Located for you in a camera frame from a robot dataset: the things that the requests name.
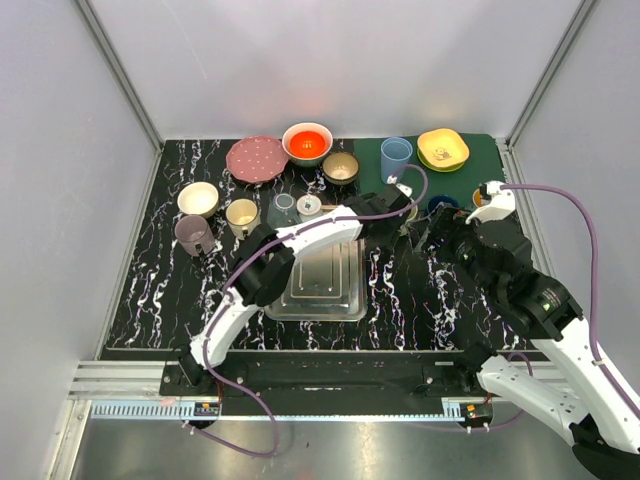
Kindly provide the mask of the dark blue mug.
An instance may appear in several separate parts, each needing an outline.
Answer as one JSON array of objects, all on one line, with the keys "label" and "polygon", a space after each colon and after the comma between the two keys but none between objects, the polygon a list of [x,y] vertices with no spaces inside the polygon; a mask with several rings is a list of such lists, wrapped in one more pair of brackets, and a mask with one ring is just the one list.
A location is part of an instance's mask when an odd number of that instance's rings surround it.
[{"label": "dark blue mug", "polygon": [[431,215],[441,206],[458,208],[459,203],[455,198],[449,195],[435,195],[428,200],[426,213]]}]

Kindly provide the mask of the blue butterfly mug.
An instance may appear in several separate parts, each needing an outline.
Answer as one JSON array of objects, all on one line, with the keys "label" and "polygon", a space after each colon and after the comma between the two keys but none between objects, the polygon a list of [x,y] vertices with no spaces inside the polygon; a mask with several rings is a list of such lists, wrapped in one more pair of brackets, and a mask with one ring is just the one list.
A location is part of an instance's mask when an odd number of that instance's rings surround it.
[{"label": "blue butterfly mug", "polygon": [[477,188],[472,194],[472,202],[476,208],[482,207],[486,204],[486,200],[484,199],[481,189]]}]

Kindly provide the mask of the cream mug black handle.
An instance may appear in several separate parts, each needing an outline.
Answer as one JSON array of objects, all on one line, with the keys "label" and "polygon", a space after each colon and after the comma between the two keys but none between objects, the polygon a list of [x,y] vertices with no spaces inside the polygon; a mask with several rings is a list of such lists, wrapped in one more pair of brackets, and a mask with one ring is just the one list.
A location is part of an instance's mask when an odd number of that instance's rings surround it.
[{"label": "cream mug black handle", "polygon": [[235,237],[246,239],[260,224],[257,204],[249,199],[232,201],[226,209],[226,220]]}]

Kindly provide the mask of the pink mug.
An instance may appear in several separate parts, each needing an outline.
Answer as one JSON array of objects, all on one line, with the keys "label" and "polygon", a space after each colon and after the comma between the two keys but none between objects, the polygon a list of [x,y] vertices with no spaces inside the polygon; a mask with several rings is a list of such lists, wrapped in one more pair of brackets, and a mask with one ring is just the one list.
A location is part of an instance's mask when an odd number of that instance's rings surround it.
[{"label": "pink mug", "polygon": [[192,257],[206,256],[214,250],[213,232],[202,216],[183,216],[176,224],[174,234],[183,249]]}]

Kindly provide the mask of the light green mug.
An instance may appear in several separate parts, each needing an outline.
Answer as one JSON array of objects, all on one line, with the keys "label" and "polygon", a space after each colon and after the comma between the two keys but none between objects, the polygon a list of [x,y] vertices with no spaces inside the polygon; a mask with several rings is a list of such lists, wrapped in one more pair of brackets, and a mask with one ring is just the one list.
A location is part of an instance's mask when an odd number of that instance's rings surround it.
[{"label": "light green mug", "polygon": [[419,213],[419,206],[418,205],[414,205],[408,213],[408,216],[406,217],[403,225],[400,228],[400,235],[401,236],[406,236],[408,234],[408,229],[409,226],[416,220],[417,216]]}]

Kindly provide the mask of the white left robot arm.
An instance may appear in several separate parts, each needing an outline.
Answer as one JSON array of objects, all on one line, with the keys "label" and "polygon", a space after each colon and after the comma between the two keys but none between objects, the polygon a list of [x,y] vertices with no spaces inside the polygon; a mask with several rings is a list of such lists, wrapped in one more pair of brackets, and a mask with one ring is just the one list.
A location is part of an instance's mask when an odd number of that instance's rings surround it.
[{"label": "white left robot arm", "polygon": [[410,187],[392,183],[305,223],[257,226],[240,244],[215,312],[178,356],[181,384],[193,395],[208,394],[216,382],[213,367],[224,362],[248,320],[283,294],[297,262],[335,245],[394,234],[416,204],[411,195]]}]

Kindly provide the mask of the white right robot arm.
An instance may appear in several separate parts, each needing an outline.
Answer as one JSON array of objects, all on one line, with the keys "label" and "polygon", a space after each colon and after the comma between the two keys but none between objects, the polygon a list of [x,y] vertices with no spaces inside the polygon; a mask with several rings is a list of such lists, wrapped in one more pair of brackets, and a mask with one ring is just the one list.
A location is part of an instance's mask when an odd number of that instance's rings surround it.
[{"label": "white right robot arm", "polygon": [[491,181],[480,188],[485,205],[473,211],[439,207],[427,240],[485,291],[573,392],[520,372],[483,343],[469,346],[455,362],[455,387],[466,396],[484,390],[513,403],[560,436],[595,477],[636,479],[639,396],[600,349],[597,308],[585,313],[560,281],[534,268],[532,244],[511,221],[520,188]]}]

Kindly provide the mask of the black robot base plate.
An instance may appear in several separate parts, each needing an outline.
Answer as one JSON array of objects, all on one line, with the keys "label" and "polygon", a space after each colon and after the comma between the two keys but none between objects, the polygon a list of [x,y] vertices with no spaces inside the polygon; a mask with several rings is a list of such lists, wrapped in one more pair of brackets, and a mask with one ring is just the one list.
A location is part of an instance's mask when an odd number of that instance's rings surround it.
[{"label": "black robot base plate", "polygon": [[228,379],[252,390],[277,416],[431,414],[443,398],[486,397],[464,357],[457,351],[232,351],[209,374],[180,350],[165,364],[159,392],[200,399],[221,394],[224,414],[261,414],[247,394],[223,384]]}]

